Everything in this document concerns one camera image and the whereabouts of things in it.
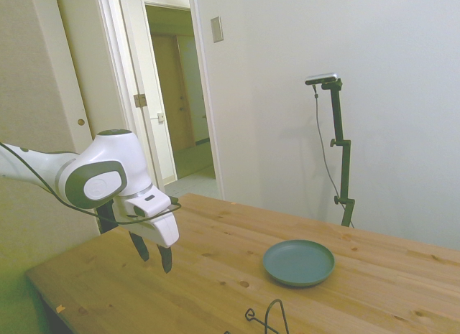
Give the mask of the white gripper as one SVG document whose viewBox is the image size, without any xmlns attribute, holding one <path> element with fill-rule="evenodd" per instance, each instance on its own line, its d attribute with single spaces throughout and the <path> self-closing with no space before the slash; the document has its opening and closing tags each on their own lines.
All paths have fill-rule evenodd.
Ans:
<svg viewBox="0 0 460 334">
<path fill-rule="evenodd" d="M 114 202 L 114 215 L 122 228 L 129 231 L 129 236 L 137 253 L 143 261 L 148 261 L 150 253 L 144 239 L 157 244 L 161 256 L 162 268 L 167 274 L 173 267 L 173 255 L 170 248 L 178 239 L 179 231 L 173 210 L 177 205 L 147 206 L 141 208 L 127 201 Z"/>
</svg>

